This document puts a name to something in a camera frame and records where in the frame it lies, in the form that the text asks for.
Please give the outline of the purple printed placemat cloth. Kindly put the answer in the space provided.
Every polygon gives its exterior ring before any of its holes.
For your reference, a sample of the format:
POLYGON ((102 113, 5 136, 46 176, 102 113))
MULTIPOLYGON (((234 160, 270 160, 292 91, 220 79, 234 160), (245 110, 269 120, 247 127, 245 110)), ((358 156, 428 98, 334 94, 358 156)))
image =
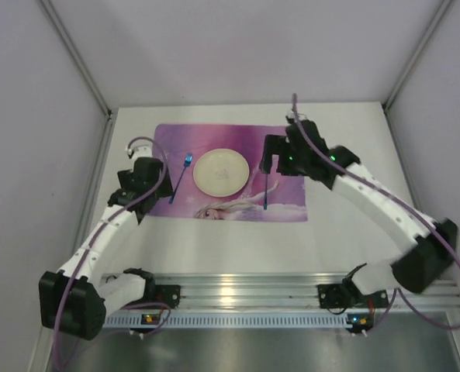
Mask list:
POLYGON ((305 222, 303 177, 285 177, 258 166, 268 134, 284 126, 160 124, 154 139, 166 155, 173 201, 156 204, 152 215, 241 222, 305 222))

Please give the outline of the blue metal spoon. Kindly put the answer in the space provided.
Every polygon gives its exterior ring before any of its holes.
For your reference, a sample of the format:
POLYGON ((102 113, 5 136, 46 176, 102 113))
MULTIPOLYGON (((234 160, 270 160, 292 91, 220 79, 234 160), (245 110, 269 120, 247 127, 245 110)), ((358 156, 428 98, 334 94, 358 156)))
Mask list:
POLYGON ((265 189, 264 189, 264 201, 263 201, 263 209, 268 209, 268 176, 269 174, 265 174, 265 189))

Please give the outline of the cream round plate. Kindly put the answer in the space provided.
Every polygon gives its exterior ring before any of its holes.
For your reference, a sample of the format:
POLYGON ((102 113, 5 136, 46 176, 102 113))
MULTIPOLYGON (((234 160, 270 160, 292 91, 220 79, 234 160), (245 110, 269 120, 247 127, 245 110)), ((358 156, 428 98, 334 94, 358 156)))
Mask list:
POLYGON ((243 189, 250 177, 250 167, 237 151, 219 148, 204 153, 197 160, 192 176, 202 193, 225 198, 243 189))

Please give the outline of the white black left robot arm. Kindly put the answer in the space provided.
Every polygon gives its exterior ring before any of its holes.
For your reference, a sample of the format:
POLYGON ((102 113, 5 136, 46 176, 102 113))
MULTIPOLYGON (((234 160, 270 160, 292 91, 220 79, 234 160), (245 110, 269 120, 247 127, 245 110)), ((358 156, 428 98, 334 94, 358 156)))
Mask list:
POLYGON ((168 165, 158 158, 138 157, 132 169, 117 176, 119 189, 110 195, 89 237, 58 271, 47 271, 39 280, 45 328, 92 340, 112 313, 154 299, 154 275, 146 270, 126 268, 108 283, 102 283, 102 276, 157 202, 172 196, 168 165))

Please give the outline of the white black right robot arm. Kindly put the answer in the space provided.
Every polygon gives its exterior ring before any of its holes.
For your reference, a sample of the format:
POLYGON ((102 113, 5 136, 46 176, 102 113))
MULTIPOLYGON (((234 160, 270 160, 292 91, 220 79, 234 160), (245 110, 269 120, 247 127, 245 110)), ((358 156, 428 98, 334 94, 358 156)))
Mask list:
POLYGON ((355 299, 397 288, 423 293, 454 261, 449 251, 456 247, 456 224, 397 204, 357 155, 345 146, 328 147, 314 122, 287 122, 285 134, 265 136, 260 171, 320 182, 367 215, 399 249, 397 257, 353 269, 342 281, 345 291, 355 299))

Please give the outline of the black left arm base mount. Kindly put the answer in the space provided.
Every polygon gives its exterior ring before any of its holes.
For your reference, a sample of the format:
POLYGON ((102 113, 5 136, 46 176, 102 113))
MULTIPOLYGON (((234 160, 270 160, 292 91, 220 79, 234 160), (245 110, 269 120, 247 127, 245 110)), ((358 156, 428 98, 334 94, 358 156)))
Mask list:
POLYGON ((156 308, 167 305, 176 308, 181 287, 176 284, 155 284, 155 280, 133 274, 122 274, 99 288, 108 314, 123 309, 156 308))

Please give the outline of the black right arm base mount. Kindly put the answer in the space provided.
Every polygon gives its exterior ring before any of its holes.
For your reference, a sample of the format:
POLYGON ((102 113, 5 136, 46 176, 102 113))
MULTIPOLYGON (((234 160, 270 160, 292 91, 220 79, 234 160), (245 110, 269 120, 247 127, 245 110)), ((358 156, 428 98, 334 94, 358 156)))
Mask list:
POLYGON ((320 308, 326 309, 333 315, 341 315, 348 309, 366 308, 376 310, 377 308, 387 308, 389 299, 386 291, 377 291, 373 294, 361 294, 354 286, 352 278, 365 263, 356 267, 348 273, 340 283, 318 284, 317 293, 320 308))

